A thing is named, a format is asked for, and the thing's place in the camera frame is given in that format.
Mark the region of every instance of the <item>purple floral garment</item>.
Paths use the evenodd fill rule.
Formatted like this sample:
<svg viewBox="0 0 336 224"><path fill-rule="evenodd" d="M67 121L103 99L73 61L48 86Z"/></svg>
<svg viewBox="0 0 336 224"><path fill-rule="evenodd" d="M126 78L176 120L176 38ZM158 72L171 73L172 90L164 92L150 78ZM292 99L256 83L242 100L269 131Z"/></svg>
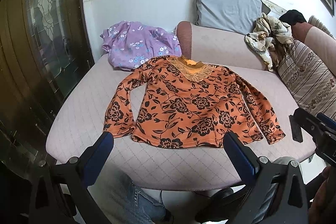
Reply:
<svg viewBox="0 0 336 224"><path fill-rule="evenodd" d="M175 35L140 22L120 22L104 30L100 37L110 64L122 70L136 69L153 57L182 55Z"/></svg>

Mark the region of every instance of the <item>gray pillow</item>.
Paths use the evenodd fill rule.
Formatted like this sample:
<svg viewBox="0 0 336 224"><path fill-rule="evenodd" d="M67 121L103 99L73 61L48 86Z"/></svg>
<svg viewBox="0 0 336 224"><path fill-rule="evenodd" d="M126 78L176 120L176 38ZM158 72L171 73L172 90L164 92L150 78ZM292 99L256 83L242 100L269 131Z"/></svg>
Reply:
<svg viewBox="0 0 336 224"><path fill-rule="evenodd" d="M196 25L246 35L261 17L261 0L196 0Z"/></svg>

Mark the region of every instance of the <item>tiled floor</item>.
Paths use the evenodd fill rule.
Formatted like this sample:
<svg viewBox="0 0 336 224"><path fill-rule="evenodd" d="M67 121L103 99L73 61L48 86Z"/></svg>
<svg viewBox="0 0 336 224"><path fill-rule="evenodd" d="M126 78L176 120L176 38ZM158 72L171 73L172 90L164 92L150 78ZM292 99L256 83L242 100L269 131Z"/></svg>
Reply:
<svg viewBox="0 0 336 224"><path fill-rule="evenodd" d="M303 181L308 183L313 178L315 178L326 166L324 160L314 155L313 160L308 163L305 160L302 164ZM235 187L234 191L241 189L242 187ZM151 195L156 200L159 200L160 191L143 189L146 193ZM174 192L174 191L163 191L162 201L166 208L172 212L175 217L174 224L195 224L198 223L194 220L195 214L202 208L204 208L208 202L206 196L212 196L216 193L214 191L204 191L196 194L194 192Z"/></svg>

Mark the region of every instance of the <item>jeans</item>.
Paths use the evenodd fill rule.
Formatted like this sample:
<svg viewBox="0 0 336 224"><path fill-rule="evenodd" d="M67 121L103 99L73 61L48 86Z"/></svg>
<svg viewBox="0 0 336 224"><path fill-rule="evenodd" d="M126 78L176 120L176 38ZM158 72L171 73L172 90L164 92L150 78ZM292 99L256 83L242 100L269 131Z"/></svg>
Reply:
<svg viewBox="0 0 336 224"><path fill-rule="evenodd" d="M134 185L116 166L104 166L88 191L112 224L164 223L164 205ZM74 219L85 223L78 212Z"/></svg>

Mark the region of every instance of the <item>long-sleeve shirt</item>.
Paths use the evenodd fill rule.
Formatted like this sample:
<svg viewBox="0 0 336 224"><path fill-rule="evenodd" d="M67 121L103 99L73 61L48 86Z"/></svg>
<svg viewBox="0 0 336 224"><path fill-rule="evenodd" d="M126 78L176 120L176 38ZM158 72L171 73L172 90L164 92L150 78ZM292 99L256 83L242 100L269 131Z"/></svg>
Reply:
<svg viewBox="0 0 336 224"><path fill-rule="evenodd" d="M146 82L135 121L130 91ZM221 148L227 132L236 133L243 144L263 136L273 144L285 137L267 98L239 75L223 66L192 66L171 56L150 59L119 84L104 131L115 138L132 134L134 141L162 148Z"/></svg>

